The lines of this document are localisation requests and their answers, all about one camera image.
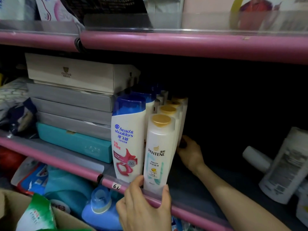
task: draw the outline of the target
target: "price tag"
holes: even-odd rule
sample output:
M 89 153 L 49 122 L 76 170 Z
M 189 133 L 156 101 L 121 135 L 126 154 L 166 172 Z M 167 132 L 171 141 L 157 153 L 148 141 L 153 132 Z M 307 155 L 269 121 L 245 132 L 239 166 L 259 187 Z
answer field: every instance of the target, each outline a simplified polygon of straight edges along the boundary
M 115 189 L 115 190 L 120 190 L 121 189 L 121 184 L 118 184 L 118 183 L 116 183 L 116 182 L 114 182 L 113 184 L 112 184 L 112 187 L 113 187 L 113 189 Z

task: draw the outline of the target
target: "white box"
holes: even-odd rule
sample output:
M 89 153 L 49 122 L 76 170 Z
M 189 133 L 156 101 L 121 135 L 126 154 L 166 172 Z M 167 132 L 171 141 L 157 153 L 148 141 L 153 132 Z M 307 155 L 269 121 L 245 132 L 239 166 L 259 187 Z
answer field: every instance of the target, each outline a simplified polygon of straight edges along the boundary
M 25 54 L 29 78 L 35 83 L 113 95 L 133 86 L 140 71 L 132 65 L 112 65 L 71 58 Z

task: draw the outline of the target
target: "gold bottle cap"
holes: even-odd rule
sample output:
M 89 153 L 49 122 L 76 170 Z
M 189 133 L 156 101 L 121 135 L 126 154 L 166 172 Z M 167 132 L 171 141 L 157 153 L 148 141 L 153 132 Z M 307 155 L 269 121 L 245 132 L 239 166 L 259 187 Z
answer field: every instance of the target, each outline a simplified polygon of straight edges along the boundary
M 172 107 L 170 105 L 164 105 L 164 106 L 161 106 L 160 107 L 160 112 L 162 114 L 165 114 L 165 115 L 173 115 L 174 113 L 176 113 L 176 108 L 175 107 Z
M 173 100 L 167 100 L 166 104 L 167 104 L 167 105 L 170 105 L 170 106 L 172 106 L 172 107 L 174 107 L 174 108 L 177 108 L 177 107 L 179 107 L 179 106 L 181 105 L 180 102 L 178 102 L 178 101 L 173 101 Z
M 164 127 L 171 123 L 171 118 L 167 115 L 156 114 L 152 116 L 152 123 L 157 127 Z
M 179 101 L 179 102 L 183 102 L 186 99 L 187 99 L 186 96 L 173 96 L 172 97 L 172 100 Z

